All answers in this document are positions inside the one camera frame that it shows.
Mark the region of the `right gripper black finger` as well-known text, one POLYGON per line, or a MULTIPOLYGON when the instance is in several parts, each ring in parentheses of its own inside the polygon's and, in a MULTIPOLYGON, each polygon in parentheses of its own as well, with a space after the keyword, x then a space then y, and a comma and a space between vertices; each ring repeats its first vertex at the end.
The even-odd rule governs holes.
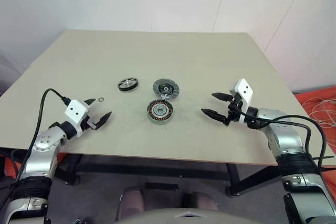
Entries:
POLYGON ((201 111, 211 119, 219 121, 226 126, 228 125, 228 118, 226 116, 221 115, 218 112, 211 109, 201 109, 201 111))
POLYGON ((226 93, 215 92, 212 93, 212 96, 225 102, 231 102, 233 100, 233 96, 226 93))

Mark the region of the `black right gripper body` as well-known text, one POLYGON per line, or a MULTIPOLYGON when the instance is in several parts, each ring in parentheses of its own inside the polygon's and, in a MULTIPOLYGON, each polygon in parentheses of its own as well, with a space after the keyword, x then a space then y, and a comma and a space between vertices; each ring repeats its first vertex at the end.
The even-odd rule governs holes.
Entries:
POLYGON ((229 102, 228 106, 228 116, 226 117, 224 124, 229 126, 230 122, 239 122, 241 107, 243 105, 243 100, 241 96, 236 93, 235 95, 226 95, 226 102, 229 102))

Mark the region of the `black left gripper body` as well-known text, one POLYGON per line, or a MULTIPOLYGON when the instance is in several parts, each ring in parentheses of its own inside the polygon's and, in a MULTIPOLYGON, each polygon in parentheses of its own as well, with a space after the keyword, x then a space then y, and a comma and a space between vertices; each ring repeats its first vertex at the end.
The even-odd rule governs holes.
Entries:
POLYGON ((96 125, 91 121, 90 116, 86 116, 80 123, 82 131, 91 129, 96 130, 96 125))

